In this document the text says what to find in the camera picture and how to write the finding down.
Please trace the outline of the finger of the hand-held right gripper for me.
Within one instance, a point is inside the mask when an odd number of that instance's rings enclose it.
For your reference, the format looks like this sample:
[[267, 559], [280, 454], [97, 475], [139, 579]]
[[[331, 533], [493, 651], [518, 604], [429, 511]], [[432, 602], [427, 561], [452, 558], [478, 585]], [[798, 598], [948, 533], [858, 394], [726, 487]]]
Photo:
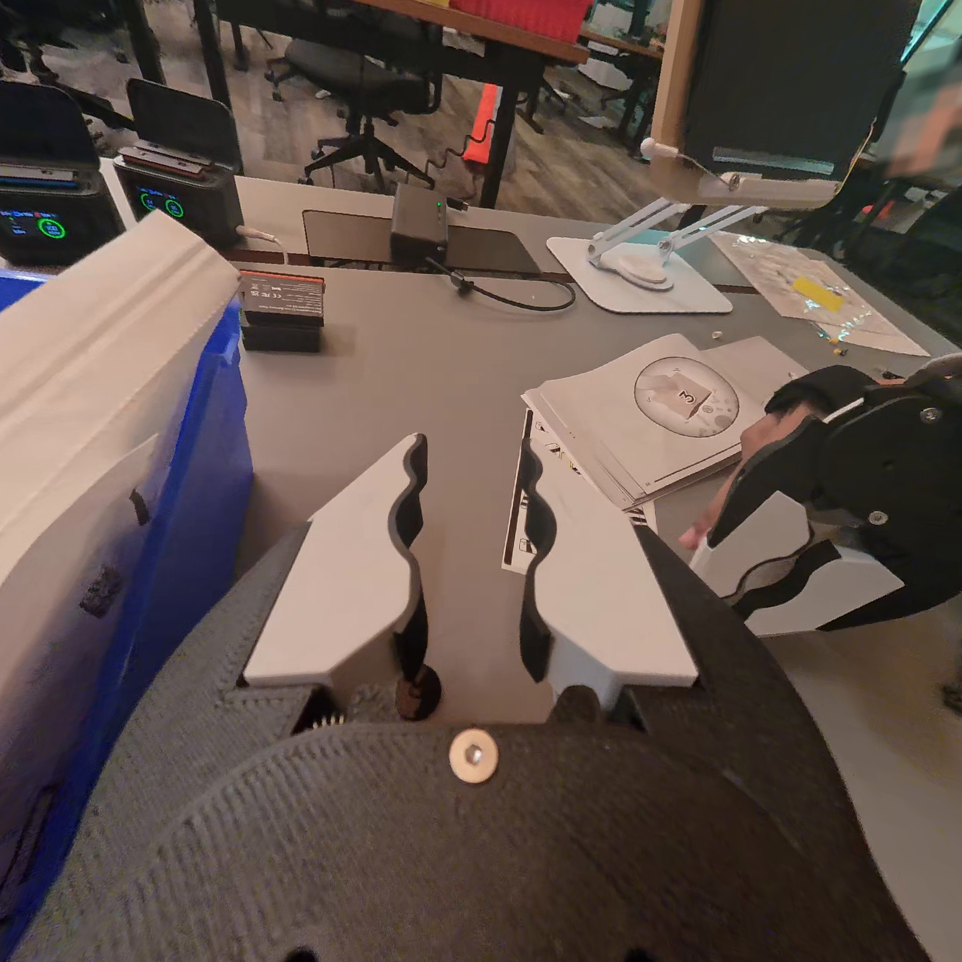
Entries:
[[690, 560], [690, 569], [718, 597], [730, 598], [750, 574], [797, 555], [811, 540], [803, 504], [776, 491], [742, 520], [729, 506]]
[[733, 608], [756, 636], [774, 637], [819, 630], [903, 585], [871, 554], [821, 541], [783, 578], [745, 592]]

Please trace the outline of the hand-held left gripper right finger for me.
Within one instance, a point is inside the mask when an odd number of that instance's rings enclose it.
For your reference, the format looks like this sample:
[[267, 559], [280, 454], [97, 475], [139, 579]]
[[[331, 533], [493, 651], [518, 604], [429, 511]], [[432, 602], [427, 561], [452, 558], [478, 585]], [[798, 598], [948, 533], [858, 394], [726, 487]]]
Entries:
[[689, 689], [698, 669], [645, 552], [643, 530], [545, 444], [524, 440], [520, 649], [554, 700], [585, 688], [604, 711], [630, 686]]

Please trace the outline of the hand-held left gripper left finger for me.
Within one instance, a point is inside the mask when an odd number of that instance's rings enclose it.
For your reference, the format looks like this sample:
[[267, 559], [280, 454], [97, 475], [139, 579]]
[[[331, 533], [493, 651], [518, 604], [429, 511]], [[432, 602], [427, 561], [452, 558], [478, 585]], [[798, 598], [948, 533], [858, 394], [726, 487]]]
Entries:
[[416, 680], [428, 624], [411, 547], [427, 454], [426, 436], [408, 435], [312, 515], [245, 666], [247, 686]]

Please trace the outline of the zebra striped sticker sheet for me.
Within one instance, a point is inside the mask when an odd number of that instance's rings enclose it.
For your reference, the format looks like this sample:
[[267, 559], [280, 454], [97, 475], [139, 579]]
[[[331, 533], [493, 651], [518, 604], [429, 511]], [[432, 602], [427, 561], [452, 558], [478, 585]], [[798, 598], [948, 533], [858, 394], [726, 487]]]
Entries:
[[[526, 407], [522, 441], [535, 441], [545, 447], [556, 460], [560, 461], [576, 476], [585, 480], [590, 487], [597, 492], [600, 488], [583, 475], [578, 465], [571, 460], [571, 457], [559, 442], [555, 433], [542, 420], [541, 416], [531, 407]], [[525, 573], [535, 557], [536, 549], [526, 534], [526, 517], [528, 509], [528, 495], [523, 488], [522, 460], [518, 459], [509, 522], [502, 552], [501, 568], [505, 571]], [[658, 532], [656, 511], [654, 507], [638, 506], [627, 510], [627, 515], [636, 527], [648, 527], [653, 532]]]

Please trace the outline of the instruction booklet with circle cover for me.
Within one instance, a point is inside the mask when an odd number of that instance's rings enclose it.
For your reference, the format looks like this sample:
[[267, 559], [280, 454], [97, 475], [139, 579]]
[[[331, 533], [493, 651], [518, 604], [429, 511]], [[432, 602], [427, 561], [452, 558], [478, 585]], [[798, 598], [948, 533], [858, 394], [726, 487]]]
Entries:
[[638, 410], [680, 435], [741, 442], [743, 430], [762, 416], [762, 405], [705, 364], [702, 352], [670, 334], [537, 390], [569, 423], [594, 426], [604, 419], [625, 430]]

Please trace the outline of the person's right hand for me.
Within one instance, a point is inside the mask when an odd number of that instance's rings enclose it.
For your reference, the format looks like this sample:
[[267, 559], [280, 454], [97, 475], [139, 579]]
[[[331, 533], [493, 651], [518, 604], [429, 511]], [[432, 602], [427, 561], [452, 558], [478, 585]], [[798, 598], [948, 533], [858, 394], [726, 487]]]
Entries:
[[783, 411], [768, 413], [751, 427], [748, 427], [741, 437], [741, 462], [703, 512], [679, 538], [681, 547], [691, 551], [697, 550], [708, 533], [714, 528], [720, 512], [725, 507], [733, 484], [744, 472], [752, 458], [764, 447], [789, 437], [806, 417], [814, 415], [815, 408], [811, 404], [800, 402]]

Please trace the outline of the thin white instruction booklet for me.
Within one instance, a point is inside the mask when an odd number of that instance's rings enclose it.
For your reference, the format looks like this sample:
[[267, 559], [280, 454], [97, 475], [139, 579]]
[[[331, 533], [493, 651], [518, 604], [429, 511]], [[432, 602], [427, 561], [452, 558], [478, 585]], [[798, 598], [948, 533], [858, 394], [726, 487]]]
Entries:
[[704, 350], [703, 362], [723, 375], [740, 394], [763, 405], [808, 369], [765, 339], [755, 336]]

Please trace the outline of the clear plastic bag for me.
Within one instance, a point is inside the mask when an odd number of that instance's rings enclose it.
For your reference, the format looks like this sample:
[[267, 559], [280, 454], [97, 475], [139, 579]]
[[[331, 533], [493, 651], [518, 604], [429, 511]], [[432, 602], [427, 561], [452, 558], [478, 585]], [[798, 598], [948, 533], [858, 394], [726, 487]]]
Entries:
[[711, 241], [779, 315], [817, 327], [831, 343], [930, 356], [828, 264], [807, 257], [800, 248], [733, 232], [712, 234]]

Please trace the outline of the blue plastic bin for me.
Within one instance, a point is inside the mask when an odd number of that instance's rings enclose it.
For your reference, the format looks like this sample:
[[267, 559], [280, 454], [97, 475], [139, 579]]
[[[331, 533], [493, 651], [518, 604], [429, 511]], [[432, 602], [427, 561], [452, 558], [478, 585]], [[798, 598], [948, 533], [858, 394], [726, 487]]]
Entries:
[[227, 593], [253, 478], [233, 300], [197, 365], [159, 500], [66, 768], [42, 786], [2, 874], [7, 960], [60, 872], [93, 786], [128, 717], [189, 632]]

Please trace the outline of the stack of black batteries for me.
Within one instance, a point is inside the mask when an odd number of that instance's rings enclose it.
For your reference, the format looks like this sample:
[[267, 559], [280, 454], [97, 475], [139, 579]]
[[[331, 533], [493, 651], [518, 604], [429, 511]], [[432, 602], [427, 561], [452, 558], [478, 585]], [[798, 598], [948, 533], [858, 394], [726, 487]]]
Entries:
[[318, 355], [326, 285], [321, 278], [241, 271], [240, 331], [246, 351]]

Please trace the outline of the large white box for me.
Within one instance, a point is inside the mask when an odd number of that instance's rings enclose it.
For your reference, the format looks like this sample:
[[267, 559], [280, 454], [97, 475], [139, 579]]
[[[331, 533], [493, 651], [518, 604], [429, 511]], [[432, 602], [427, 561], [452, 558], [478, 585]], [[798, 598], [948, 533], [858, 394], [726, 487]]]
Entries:
[[2, 312], [2, 761], [50, 650], [135, 551], [238, 271], [160, 212]]

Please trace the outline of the small black power box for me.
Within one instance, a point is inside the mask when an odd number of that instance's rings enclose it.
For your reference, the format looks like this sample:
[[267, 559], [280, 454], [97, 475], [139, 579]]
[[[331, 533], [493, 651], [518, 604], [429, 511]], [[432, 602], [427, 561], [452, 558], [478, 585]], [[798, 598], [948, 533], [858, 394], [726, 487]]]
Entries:
[[445, 197], [433, 189], [397, 185], [391, 210], [391, 261], [445, 264], [449, 237]]

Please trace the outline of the black office chair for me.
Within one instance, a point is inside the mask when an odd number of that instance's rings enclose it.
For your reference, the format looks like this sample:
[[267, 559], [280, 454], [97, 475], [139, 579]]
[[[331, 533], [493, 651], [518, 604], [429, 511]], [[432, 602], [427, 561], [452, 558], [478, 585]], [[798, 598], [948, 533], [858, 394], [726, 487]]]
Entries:
[[361, 159], [365, 173], [387, 193], [385, 172], [403, 171], [429, 188], [435, 180], [423, 169], [378, 138], [374, 122], [394, 124], [394, 114], [426, 116], [438, 112], [442, 98], [442, 74], [397, 72], [369, 57], [344, 49], [303, 40], [291, 41], [282, 57], [268, 60], [264, 75], [271, 84], [274, 101], [282, 102], [283, 82], [302, 77], [338, 101], [344, 108], [345, 133], [338, 138], [319, 138], [312, 162], [304, 167], [298, 183], [313, 186], [319, 170], [333, 170], [343, 162]]

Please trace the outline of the wooden desk with black legs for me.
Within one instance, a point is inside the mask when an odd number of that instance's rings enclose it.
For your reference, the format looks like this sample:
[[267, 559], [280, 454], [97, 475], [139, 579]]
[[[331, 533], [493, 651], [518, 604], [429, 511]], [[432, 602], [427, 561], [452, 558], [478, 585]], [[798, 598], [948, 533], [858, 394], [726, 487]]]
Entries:
[[426, 67], [443, 75], [498, 86], [502, 95], [479, 200], [482, 208], [493, 209], [499, 198], [519, 96], [534, 94], [540, 89], [547, 66], [582, 65], [590, 51], [574, 42], [548, 38], [430, 2], [372, 1], [359, 5], [382, 14], [395, 14], [422, 24], [449, 28], [459, 35], [483, 42], [484, 52], [474, 54], [443, 43], [379, 36], [372, 28], [334, 16], [328, 10], [327, 2], [188, 2], [194, 14], [213, 98], [231, 106], [220, 50], [220, 20], [295, 40], [337, 46], [380, 60], [398, 55], [402, 66]]

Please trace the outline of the red plastic crate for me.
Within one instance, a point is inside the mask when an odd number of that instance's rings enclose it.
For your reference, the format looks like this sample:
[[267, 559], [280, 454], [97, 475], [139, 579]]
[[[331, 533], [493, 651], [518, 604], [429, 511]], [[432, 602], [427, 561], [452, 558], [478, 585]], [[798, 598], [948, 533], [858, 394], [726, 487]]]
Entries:
[[576, 42], [593, 1], [449, 1], [455, 11], [543, 38]]

